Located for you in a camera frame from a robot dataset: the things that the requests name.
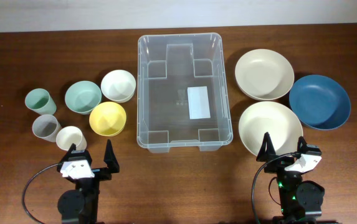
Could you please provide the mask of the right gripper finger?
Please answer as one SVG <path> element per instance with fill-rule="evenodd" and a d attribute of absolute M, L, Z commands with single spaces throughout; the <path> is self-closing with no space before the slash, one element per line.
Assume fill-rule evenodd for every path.
<path fill-rule="evenodd" d="M 303 136 L 300 136 L 298 138 L 297 152 L 300 154 L 306 154 L 307 151 L 308 151 L 307 142 L 305 141 Z"/>
<path fill-rule="evenodd" d="M 257 162 L 268 162 L 277 157 L 270 134 L 266 132 L 263 137 L 261 148 L 256 157 Z"/>

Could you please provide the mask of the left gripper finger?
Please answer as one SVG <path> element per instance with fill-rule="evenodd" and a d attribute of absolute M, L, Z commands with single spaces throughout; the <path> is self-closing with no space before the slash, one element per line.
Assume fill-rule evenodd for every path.
<path fill-rule="evenodd" d="M 63 164 L 64 162 L 67 162 L 69 158 L 72 156 L 72 152 L 74 152 L 75 150 L 76 150 L 76 145 L 72 143 L 67 153 L 60 160 L 60 163 Z"/>
<path fill-rule="evenodd" d="M 111 174 L 120 172 L 120 166 L 119 166 L 116 156 L 114 154 L 112 142 L 110 139 L 107 140 L 103 161 L 104 161 L 104 163 L 106 163 L 108 171 Z"/>

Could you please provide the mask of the cream cup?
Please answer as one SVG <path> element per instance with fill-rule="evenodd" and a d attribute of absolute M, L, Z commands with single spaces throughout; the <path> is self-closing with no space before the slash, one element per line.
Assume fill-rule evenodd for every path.
<path fill-rule="evenodd" d="M 68 151 L 72 144 L 75 144 L 76 150 L 84 150 L 87 148 L 87 141 L 83 132 L 75 126 L 67 126 L 62 128 L 56 137 L 57 146 L 65 151 Z"/>

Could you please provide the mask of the cream plate bottom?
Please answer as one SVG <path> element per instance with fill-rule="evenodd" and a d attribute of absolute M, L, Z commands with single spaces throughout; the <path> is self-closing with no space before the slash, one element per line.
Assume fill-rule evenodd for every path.
<path fill-rule="evenodd" d="M 275 153 L 295 152 L 303 128 L 295 113 L 273 101 L 261 101 L 249 106 L 239 120 L 239 136 L 247 150 L 257 155 L 265 133 L 269 133 Z"/>

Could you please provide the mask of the blue plate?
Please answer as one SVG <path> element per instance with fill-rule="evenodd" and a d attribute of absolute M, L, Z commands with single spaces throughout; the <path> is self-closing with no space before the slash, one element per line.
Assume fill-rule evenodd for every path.
<path fill-rule="evenodd" d="M 290 90 L 289 104 L 303 124 L 319 130 L 337 129 L 351 114 L 351 101 L 346 90 L 323 75 L 298 79 Z"/>

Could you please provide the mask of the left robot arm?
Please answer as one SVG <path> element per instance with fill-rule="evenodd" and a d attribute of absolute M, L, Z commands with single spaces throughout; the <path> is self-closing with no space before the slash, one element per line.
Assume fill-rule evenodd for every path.
<path fill-rule="evenodd" d="M 111 180 L 119 173 L 120 166 L 115 157 L 111 140 L 107 141 L 103 159 L 106 167 L 91 168 L 92 158 L 86 150 L 76 149 L 72 144 L 57 165 L 57 172 L 75 184 L 73 190 L 63 193 L 57 204 L 62 223 L 96 223 L 100 182 Z"/>

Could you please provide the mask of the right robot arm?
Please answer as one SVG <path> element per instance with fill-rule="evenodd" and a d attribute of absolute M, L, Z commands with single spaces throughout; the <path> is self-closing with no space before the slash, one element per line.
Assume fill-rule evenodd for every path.
<path fill-rule="evenodd" d="M 307 144 L 304 137 L 298 139 L 297 150 L 282 155 L 275 153 L 269 133 L 264 134 L 262 146 L 256 161 L 264 164 L 256 172 L 251 189 L 252 211 L 257 223 L 259 218 L 255 210 L 254 191 L 261 171 L 275 174 L 278 184 L 281 216 L 273 217 L 272 223 L 318 223 L 322 215 L 321 206 L 325 189 L 314 181 L 303 180 L 302 175 L 313 170 L 321 161 L 319 147 Z"/>

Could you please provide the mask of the grey cup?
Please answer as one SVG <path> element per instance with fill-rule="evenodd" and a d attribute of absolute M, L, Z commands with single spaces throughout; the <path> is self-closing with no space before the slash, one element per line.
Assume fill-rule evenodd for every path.
<path fill-rule="evenodd" d="M 32 124 L 33 134 L 49 142 L 56 142 L 57 134 L 61 129 L 57 118 L 51 114 L 39 116 Z"/>

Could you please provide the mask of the yellow small bowl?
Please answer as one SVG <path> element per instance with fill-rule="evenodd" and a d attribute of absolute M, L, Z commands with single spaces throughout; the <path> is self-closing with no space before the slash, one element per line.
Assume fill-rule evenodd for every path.
<path fill-rule="evenodd" d="M 89 116 L 91 129 L 101 136 L 116 136 L 126 124 L 126 111 L 118 103 L 108 101 L 97 105 Z"/>

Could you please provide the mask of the mint green small bowl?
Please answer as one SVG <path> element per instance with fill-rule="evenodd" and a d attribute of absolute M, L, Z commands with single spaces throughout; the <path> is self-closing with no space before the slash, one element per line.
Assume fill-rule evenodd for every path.
<path fill-rule="evenodd" d="M 70 110 L 78 114 L 90 114 L 101 101 L 100 87 L 90 81 L 74 83 L 65 94 L 65 104 Z"/>

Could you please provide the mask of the mint green cup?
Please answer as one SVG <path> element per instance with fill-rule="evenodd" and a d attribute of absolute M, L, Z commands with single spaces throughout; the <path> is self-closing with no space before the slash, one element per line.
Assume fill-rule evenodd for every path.
<path fill-rule="evenodd" d="M 57 106 L 49 92 L 43 88 L 31 90 L 25 97 L 25 105 L 40 115 L 53 115 L 57 110 Z"/>

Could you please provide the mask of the white small bowl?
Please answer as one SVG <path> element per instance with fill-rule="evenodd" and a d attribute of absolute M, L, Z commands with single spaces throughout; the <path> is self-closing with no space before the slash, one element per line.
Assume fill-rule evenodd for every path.
<path fill-rule="evenodd" d="M 103 95 L 117 103 L 130 100 L 136 90 L 134 76 L 126 70 L 113 70 L 107 73 L 101 81 Z"/>

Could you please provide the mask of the white label in bin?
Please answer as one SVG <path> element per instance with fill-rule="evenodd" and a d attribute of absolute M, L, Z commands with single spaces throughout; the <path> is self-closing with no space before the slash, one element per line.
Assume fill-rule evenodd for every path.
<path fill-rule="evenodd" d="M 190 119 L 208 119 L 211 117 L 206 86 L 188 87 L 188 104 Z"/>

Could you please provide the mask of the clear plastic storage bin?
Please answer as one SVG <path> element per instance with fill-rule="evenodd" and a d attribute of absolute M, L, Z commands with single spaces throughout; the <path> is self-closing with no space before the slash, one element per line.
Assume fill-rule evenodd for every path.
<path fill-rule="evenodd" d="M 188 87 L 206 86 L 211 117 L 190 119 Z M 222 37 L 143 35 L 138 40 L 137 131 L 152 153 L 172 147 L 216 151 L 233 140 Z"/>

